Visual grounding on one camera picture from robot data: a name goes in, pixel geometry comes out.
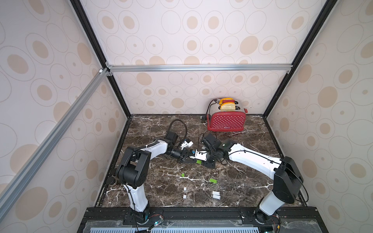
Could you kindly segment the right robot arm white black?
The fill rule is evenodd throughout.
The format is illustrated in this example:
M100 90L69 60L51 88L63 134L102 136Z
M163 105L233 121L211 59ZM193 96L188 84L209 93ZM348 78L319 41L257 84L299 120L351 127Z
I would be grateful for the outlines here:
M272 191L260 200L254 211L258 223L266 224L280 207L296 201L304 179L293 159L264 155L231 139L220 141L213 134L203 137L202 144L207 150L207 161L224 159L238 162L273 180Z

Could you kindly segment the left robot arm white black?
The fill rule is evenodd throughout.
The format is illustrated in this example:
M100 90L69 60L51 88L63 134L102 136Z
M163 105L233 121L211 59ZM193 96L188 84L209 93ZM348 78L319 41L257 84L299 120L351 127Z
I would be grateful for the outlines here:
M166 133L164 138L142 146L129 146L116 168L116 179L125 186L130 199L131 209L142 215L149 214L149 202L145 196L144 183L149 171L150 161L159 155L166 154L177 161L195 163L195 151L191 149L193 142L188 138L176 145L178 135Z

